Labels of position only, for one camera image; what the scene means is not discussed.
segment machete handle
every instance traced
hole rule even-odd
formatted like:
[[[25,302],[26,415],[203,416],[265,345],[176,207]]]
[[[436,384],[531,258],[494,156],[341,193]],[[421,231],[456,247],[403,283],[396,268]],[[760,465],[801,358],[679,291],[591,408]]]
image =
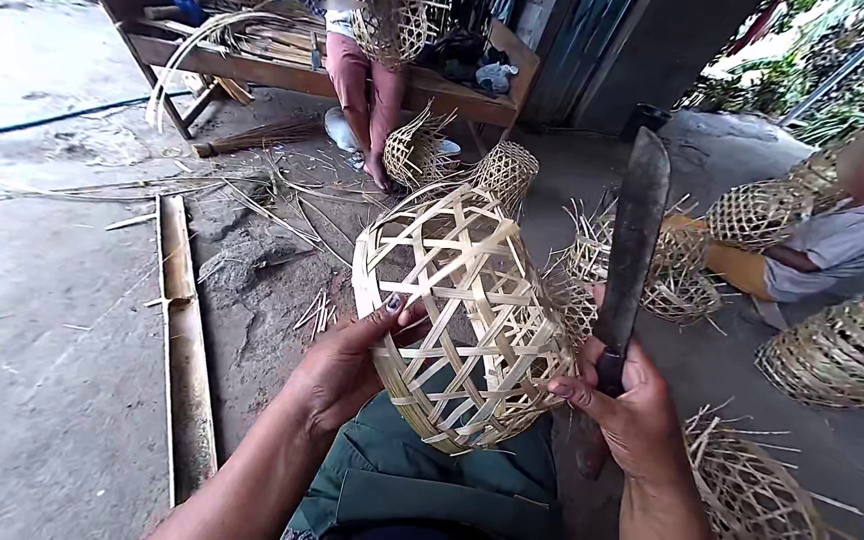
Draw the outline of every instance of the machete handle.
[[[598,391],[615,399],[625,393],[622,386],[622,369],[625,356],[610,347],[602,351],[599,361],[595,362],[595,373],[599,376]]]

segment bare foot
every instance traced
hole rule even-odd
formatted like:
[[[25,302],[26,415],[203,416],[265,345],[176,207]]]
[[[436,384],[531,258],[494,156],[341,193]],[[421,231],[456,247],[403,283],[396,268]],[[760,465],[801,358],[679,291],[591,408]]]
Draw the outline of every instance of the bare foot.
[[[392,194],[392,181],[389,179],[389,175],[385,172],[385,164],[382,162],[382,156],[378,153],[372,153],[366,159],[365,165],[366,173],[368,176],[372,177],[372,181],[375,182],[375,185],[379,190],[382,190],[386,195]]]

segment concrete floor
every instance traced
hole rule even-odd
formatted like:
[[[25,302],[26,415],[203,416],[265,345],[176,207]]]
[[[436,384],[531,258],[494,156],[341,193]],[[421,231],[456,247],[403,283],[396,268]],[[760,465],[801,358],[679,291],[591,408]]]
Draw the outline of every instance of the concrete floor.
[[[146,93],[98,7],[0,3],[0,125]],[[200,124],[203,137],[332,105],[292,92],[258,94],[253,107],[210,108]],[[781,176],[809,153],[749,117],[684,112],[662,135],[673,190],[691,192],[704,205],[729,186]],[[579,134],[521,133],[517,140],[541,163],[522,222],[540,262],[549,249],[570,242],[561,206],[570,197],[594,202],[617,184],[628,149]],[[315,148],[338,156],[324,139],[290,150]],[[173,129],[155,132],[134,106],[0,135],[0,183],[58,188],[161,178],[180,172],[177,153],[197,170],[255,164],[246,153],[209,163],[189,157]],[[301,164],[309,165],[295,158],[290,166]],[[340,171],[342,178],[355,174]],[[347,224],[351,237],[358,217],[375,215],[350,204],[315,204]],[[244,245],[251,250],[246,255],[261,257],[296,241],[228,202],[199,197],[189,207],[197,264]],[[0,201],[0,538],[138,537],[168,510],[162,320],[157,309],[142,306],[159,295],[154,226],[103,230],[147,212],[143,202]],[[351,246],[338,232],[310,218],[350,259]],[[220,459],[302,357],[308,335],[292,331],[291,323],[322,288],[332,291],[340,310],[352,312],[348,274],[325,255],[238,280],[220,272],[200,289]],[[862,291],[864,274],[788,306],[786,316],[798,320]],[[773,330],[748,301],[732,298],[715,316],[727,336],[706,323],[678,328],[646,313],[639,318],[638,337],[670,381],[679,415],[734,396],[729,411],[753,416],[751,429],[791,432],[774,443],[802,450],[782,459],[798,465],[792,474],[803,487],[864,512],[864,411],[807,408],[775,390],[752,364],[753,350]],[[598,482],[583,481],[574,449],[587,423],[567,409],[556,419],[569,537],[617,537],[620,473],[612,465]],[[864,517],[817,506],[836,528],[864,538]]]

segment pink pants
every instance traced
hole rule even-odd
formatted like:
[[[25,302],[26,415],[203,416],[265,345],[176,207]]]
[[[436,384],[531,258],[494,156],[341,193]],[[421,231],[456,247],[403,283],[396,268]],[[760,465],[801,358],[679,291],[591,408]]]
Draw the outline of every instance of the pink pants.
[[[355,39],[335,31],[325,36],[325,69],[335,86],[335,93],[339,95],[342,111],[368,115],[370,150],[381,155],[399,118],[402,93],[405,92],[404,72],[392,71],[377,61],[369,60]],[[369,102],[366,78],[370,70],[372,92]]]

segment machete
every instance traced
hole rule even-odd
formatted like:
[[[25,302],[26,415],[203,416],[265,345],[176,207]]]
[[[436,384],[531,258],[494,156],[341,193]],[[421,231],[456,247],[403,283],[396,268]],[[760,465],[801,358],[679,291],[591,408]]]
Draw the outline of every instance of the machete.
[[[598,390],[611,398],[618,398],[625,391],[622,368],[659,228],[666,214],[668,191],[666,148],[651,130],[639,128],[629,157],[629,169],[619,187],[608,255],[606,297],[592,330],[595,338],[606,345],[595,364]]]

